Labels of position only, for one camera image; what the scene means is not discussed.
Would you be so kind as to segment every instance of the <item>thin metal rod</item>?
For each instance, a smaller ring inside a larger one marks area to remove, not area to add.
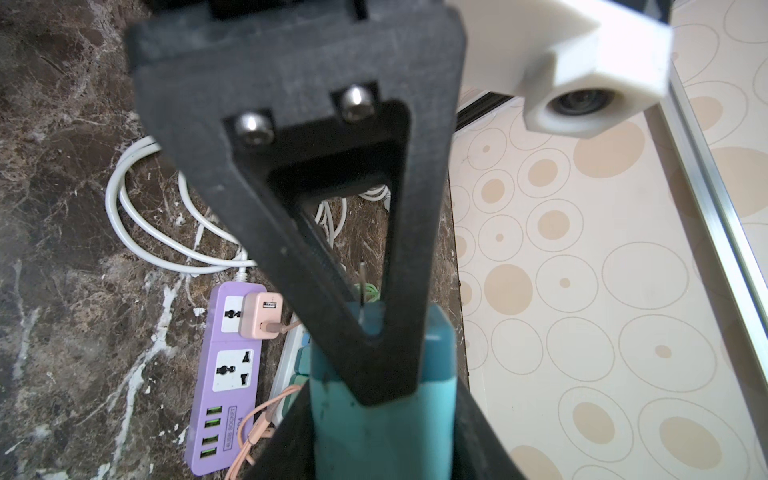
[[[765,382],[768,288],[674,68],[670,72],[669,95],[660,106]]]

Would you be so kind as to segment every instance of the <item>metal screw head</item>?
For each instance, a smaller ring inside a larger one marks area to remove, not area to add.
[[[373,115],[373,95],[360,85],[353,85],[346,89],[339,101],[341,116],[350,124],[357,123]]]
[[[268,145],[275,139],[272,121],[268,117],[252,111],[247,111],[237,117],[235,133],[249,145]]]
[[[550,105],[561,115],[576,117],[606,108],[614,99],[610,90],[576,90],[555,98]]]

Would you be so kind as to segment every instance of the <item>metal pin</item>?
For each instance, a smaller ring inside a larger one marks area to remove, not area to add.
[[[350,124],[364,120],[375,111],[373,107],[373,95],[370,90],[360,85],[353,85],[346,89],[339,101],[341,115]]]
[[[360,260],[360,265],[357,267],[357,279],[360,282],[360,310],[357,316],[357,323],[362,325],[365,320],[365,306],[366,306],[366,262]]]
[[[235,133],[249,145],[268,145],[275,139],[272,121],[252,111],[240,114],[235,120]]]

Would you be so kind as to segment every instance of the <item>camera lens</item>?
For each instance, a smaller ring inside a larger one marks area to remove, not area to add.
[[[614,92],[609,90],[575,90],[555,98],[550,106],[561,115],[575,117],[600,111],[613,99]]]

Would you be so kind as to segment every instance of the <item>dark marble table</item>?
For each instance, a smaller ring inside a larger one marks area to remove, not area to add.
[[[182,455],[201,309],[233,273],[159,270],[126,250],[104,213],[114,162],[144,135],[121,33],[147,15],[135,0],[0,3],[0,478],[192,477]],[[158,156],[128,186],[147,219],[192,245],[197,223],[174,172]],[[184,262],[127,224],[149,251]],[[365,259],[378,284],[385,231],[381,203],[350,198],[335,252],[350,270]],[[232,254],[209,233],[198,248]],[[251,280],[270,286],[258,270]],[[432,298],[456,325],[466,380],[447,191]],[[281,349],[263,349],[260,401]]]

